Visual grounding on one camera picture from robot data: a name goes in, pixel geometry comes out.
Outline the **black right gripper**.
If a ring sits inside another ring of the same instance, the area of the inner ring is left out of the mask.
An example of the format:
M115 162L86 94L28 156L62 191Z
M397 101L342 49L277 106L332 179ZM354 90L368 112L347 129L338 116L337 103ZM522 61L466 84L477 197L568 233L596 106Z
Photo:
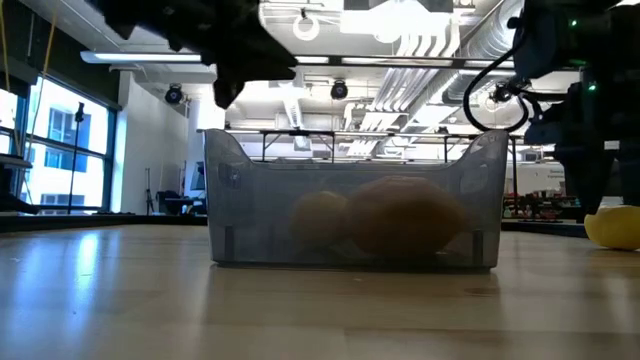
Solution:
M569 193L582 216L594 215L607 189L616 150L607 142L639 142L639 81L572 84L561 102L530 120L524 142L555 146L554 158L564 167ZM639 206L639 150L618 155L621 193L625 205Z

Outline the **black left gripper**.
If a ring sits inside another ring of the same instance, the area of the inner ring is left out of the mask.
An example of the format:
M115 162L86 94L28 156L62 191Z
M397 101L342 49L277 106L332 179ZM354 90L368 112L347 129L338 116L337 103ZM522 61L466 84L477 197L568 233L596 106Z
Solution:
M216 65L216 105L227 109L245 81L292 80L298 60L262 26L256 0L176 0L164 5L164 36L169 48L186 48L207 63L241 60L243 78L233 68Z

